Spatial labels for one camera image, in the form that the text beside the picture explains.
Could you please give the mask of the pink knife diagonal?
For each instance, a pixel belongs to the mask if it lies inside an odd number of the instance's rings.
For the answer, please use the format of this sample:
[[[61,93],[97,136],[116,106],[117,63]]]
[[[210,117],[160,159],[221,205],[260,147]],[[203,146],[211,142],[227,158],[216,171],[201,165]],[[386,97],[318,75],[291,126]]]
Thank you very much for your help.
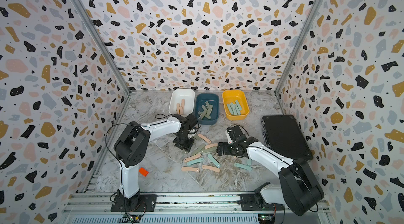
[[[208,139],[207,137],[205,137],[204,135],[202,135],[202,134],[198,134],[197,135],[199,138],[201,138],[202,140],[204,140],[207,144],[211,144],[212,143],[212,141],[210,140],[210,139]]]

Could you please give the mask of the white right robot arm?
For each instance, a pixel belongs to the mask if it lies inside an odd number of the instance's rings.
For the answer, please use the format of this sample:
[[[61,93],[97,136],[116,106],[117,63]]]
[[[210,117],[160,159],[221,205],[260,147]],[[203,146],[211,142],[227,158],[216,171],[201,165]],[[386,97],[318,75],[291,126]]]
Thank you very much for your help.
[[[246,204],[248,210],[283,205],[302,216],[324,198],[322,187],[304,159],[293,160],[276,153],[256,138],[247,137],[239,125],[228,127],[226,137],[227,142],[218,143],[218,155],[256,161],[276,175],[280,182],[280,188],[264,183],[253,194],[241,196],[240,203]]]

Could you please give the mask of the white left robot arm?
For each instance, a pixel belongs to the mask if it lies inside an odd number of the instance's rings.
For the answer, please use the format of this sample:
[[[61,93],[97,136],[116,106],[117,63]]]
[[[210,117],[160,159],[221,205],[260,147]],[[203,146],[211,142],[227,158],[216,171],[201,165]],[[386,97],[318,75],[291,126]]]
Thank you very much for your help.
[[[121,165],[121,185],[119,191],[124,199],[136,198],[140,193],[138,185],[139,163],[145,158],[151,140],[175,134],[175,147],[189,152],[194,140],[189,132],[198,124],[196,116],[189,114],[170,115],[150,124],[130,122],[114,145],[115,157]]]

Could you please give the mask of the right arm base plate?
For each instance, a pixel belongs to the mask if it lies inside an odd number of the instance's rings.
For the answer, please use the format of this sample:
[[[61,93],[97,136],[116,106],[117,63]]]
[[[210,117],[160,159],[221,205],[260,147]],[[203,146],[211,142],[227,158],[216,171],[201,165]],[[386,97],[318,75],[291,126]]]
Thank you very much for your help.
[[[275,211],[285,209],[285,206],[281,204],[266,203],[257,194],[241,194],[237,204],[241,205],[242,211]]]

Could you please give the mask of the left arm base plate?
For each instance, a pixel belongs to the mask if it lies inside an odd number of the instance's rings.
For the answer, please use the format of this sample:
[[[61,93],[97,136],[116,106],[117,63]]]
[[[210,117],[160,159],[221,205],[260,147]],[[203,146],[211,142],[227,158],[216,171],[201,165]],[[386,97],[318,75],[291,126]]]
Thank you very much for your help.
[[[111,212],[153,212],[157,202],[155,194],[139,194],[125,199],[122,195],[116,195],[113,199]]]

